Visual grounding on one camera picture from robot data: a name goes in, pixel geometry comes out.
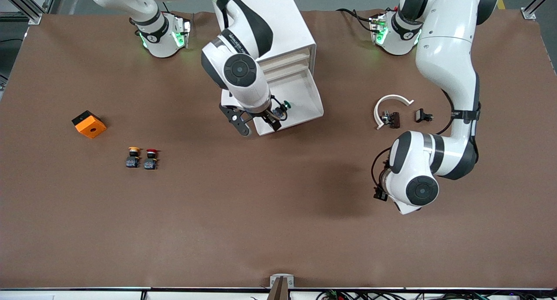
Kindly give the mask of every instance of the black cable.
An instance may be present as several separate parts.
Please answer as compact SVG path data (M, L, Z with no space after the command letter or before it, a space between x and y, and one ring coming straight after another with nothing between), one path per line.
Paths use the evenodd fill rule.
M271 95L271 99L272 99L272 100L275 100L275 102L277 102L277 104L278 104L279 107L282 108L282 107L284 106L284 104L281 104L281 102L279 102L279 100L277 100L277 99L275 98L274 95ZM280 118L279 118L278 121L285 121L286 119L288 119L288 109L285 108L285 109L282 110L282 111L284 112L284 119L280 119Z
M222 14L222 19L223 19L223 22L225 24L225 29L226 29L226 28L228 28L228 14L226 13L226 8L223 8L221 10L221 14Z
M0 43L10 42L10 41L15 41L15 40L20 40L21 42L23 42L23 39L14 38L14 39L2 40L2 41L0 41Z
M370 28L366 27L366 25L364 25L364 23L362 22L362 20L363 20L363 21L369 22L369 18L364 18L364 17L362 17L362 16L358 16L358 13L356 13L356 10L349 11L349 10L347 10L346 8L339 8L339 9L336 10L336 11L337 11L337 12L348 12L352 17L356 18L356 20L360 23L360 25L361 25L364 29L366 29L366 30L368 30L368 31L370 31L370 32L373 32L374 34L378 34L378 33L379 33L378 30L373 30L373 29L370 29Z
M475 297L465 297L465 296L456 296L456 297L441 297L441 298L436 298L433 300L470 300L470 299L475 299Z
M443 94L447 97L447 100L449 101L449 104L451 105L451 112L454 111L454 105L453 102L451 100L451 98L449 98L449 95L447 94L447 92L445 92L445 90L441 89L441 91L443 91ZM441 135L442 133L444 133L445 131L447 131L447 129L449 129L449 127L451 127L451 124L453 122L453 117L451 116L451 119L449 119L449 122L447 123L447 125L445 126L445 128L443 128L442 131L436 133L436 135Z
M346 13L349 13L350 15L352 15L352 17L354 17L354 18L358 18L359 20L369 21L367 18L364 18L362 16L358 16L358 14L356 14L356 10L347 10L346 8L339 8L336 11L337 12L346 12Z
M383 188L378 184L378 182L376 181L376 175L373 173L373 170L374 170L374 168L376 167L376 163L377 163L377 160L379 159L379 157L381 157L381 155L383 155L385 152L387 152L387 151L389 151L389 150L390 150L390 148L387 148L387 149L384 149L383 151L381 151L381 152L376 156L376 158L373 160L373 163L372 163L372 179L373 179L373 183L374 183L378 188L380 188L380 189L383 190L383 191L384 191L384 189L383 189Z
M366 294L366 293L357 293L356 292L356 294L358 296L354 300L358 300L359 298L362 298L362 300L370 300L368 294Z
M392 296L392 298L395 298L397 300L406 300L406 298L399 296L398 294L395 293L390 293L390 292L384 292L383 294L386 294L388 296Z

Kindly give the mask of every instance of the green led light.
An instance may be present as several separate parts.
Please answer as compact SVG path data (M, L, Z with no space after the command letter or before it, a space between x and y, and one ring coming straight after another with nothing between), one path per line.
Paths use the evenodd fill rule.
M418 44L420 34L422 34L421 30L418 32L418 35L416 35L416 41L414 41L414 45Z
M141 38L141 41L143 42L143 47L147 48L147 44L145 43L145 39L143 38L143 35L141 33L139 33L139 37Z
M385 37L388 34L389 30L387 27L384 27L383 30L381 30L378 34L377 34L377 44L381 45L383 44L383 42L385 42Z
M176 41L176 45L178 47L184 46L184 36L181 34L177 34L176 32L172 32L172 37Z

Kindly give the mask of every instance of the orange block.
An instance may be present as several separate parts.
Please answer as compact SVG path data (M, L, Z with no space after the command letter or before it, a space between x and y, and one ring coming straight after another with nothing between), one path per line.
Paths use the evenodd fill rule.
M105 124L88 110L72 119L72 123L80 134L91 139L106 130Z

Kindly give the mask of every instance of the white robotic arm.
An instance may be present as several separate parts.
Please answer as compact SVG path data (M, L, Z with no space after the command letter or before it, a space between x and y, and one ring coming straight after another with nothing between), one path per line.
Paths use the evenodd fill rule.
M439 185L434 175L460 179L477 162L480 85L471 62L471 47L476 24L480 17L481 22L487 19L495 3L496 0L490 0L489 5L482 4L482 0L401 0L398 12L390 12L390 21L386 19L391 27L386 26L388 29L380 33L380 45L392 54L409 52L421 30L416 66L424 77L442 88L452 107L450 137L406 131L390 149L378 192L386 193L402 214L437 198ZM413 9L405 10L406 5ZM403 12L412 16L407 18Z
M154 0L95 0L106 8L123 10L140 31L145 47L157 57L173 55L185 44L187 24L170 13L161 13ZM236 99L235 106L220 106L228 121L241 135L249 135L247 122L261 117L276 131L286 120L289 103L281 103L270 92L255 61L269 50L273 32L269 25L241 0L213 0L221 34L203 48L201 65L215 83ZM229 25L228 17L233 22ZM272 100L277 107L272 109Z

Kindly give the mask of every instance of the brown table surface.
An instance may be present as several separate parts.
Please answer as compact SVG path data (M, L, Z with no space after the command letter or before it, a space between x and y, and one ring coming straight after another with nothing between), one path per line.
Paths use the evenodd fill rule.
M0 103L0 286L254 287L276 272L305 287L555 286L557 80L539 26L505 10L477 29L480 161L402 216L372 198L372 160L404 131L443 128L447 100L414 53L380 51L346 14L303 16L325 115L247 139L200 66L213 14L169 59L126 16L31 26ZM377 131L391 93L416 102L385 103L403 126ZM418 108L434 122L414 123ZM78 134L84 110L109 129ZM161 150L159 169L124 167L130 145Z

